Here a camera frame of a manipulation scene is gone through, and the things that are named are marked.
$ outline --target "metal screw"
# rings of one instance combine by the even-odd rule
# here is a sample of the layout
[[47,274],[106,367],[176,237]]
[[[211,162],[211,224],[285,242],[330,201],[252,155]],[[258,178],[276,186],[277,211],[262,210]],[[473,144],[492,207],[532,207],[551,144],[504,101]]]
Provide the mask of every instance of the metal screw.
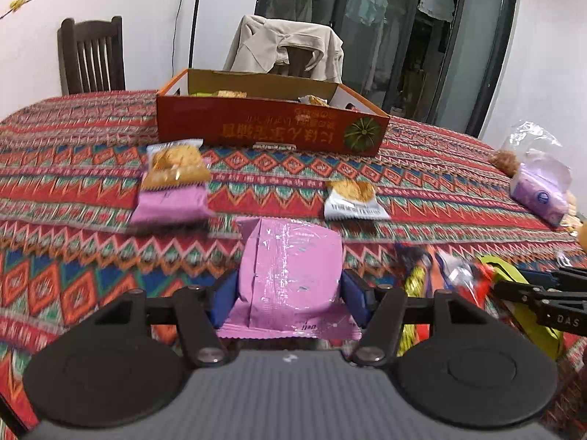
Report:
[[379,362],[385,357],[385,352],[375,346],[360,347],[356,352],[357,358],[363,362],[374,363]]
[[198,360],[205,364],[215,364],[224,359],[224,351],[219,347],[204,347],[198,351]]

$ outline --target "black circular disc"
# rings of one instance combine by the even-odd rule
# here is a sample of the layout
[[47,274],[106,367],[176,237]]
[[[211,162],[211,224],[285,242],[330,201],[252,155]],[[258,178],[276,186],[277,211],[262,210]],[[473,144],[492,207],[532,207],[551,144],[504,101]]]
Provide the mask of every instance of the black circular disc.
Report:
[[59,341],[33,356],[23,376],[40,418],[88,428],[123,425],[166,406],[183,386],[181,358],[149,337],[102,328],[87,340]]
[[454,327],[398,359],[397,380],[413,406],[475,429],[520,424],[547,407],[557,368],[540,349],[505,326]]

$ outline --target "green pumpkin picture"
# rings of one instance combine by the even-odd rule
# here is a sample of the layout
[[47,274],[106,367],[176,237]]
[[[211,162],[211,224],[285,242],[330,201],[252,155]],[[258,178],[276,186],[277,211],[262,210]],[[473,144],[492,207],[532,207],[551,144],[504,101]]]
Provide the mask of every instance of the green pumpkin picture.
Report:
[[372,117],[362,117],[344,131],[344,144],[353,152],[372,149],[381,136],[381,126]]

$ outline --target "barcode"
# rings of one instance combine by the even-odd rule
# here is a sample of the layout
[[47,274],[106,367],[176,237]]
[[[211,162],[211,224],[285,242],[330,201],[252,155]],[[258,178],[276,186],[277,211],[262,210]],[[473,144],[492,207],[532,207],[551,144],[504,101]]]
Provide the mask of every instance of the barcode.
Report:
[[356,206],[340,205],[338,203],[334,204],[332,208],[341,212],[360,213],[362,215],[376,215],[379,213],[379,210],[376,208],[360,208]]

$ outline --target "table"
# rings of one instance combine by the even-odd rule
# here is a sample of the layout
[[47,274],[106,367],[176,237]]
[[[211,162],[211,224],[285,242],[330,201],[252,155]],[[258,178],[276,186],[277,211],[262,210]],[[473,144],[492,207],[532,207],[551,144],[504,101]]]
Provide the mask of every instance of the table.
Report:
[[[32,353],[135,287],[167,296],[197,276],[238,265],[240,215],[301,218],[343,236],[346,267],[376,282],[394,242],[433,243],[466,257],[495,254],[552,269],[559,250],[587,266],[566,232],[511,200],[490,147],[446,129],[392,117],[378,159],[204,148],[212,162],[208,227],[133,236],[145,147],[157,141],[155,93],[47,99],[0,122],[0,392],[29,424],[21,376]],[[325,180],[373,182],[390,221],[325,223]],[[157,327],[163,340],[171,328]],[[561,361],[563,400],[547,416],[566,425],[578,405],[585,342]],[[10,432],[1,431],[4,438]]]

